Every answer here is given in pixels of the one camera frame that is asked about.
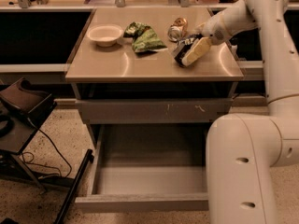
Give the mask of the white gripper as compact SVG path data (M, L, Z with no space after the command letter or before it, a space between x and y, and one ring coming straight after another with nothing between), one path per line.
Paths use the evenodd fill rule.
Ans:
M220 45L233 37L227 27L224 12L219 12L201 23L195 28L195 31L203 37L196 39L183 56L181 62L184 66L189 66L204 56L212 45Z

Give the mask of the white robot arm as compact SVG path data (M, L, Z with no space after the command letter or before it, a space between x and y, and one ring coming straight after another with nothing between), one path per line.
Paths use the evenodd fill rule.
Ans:
M284 20L287 0L239 0L197 27L183 62L256 28L268 113L216 119L206 137L210 224L278 224L270 169L298 162L299 54Z

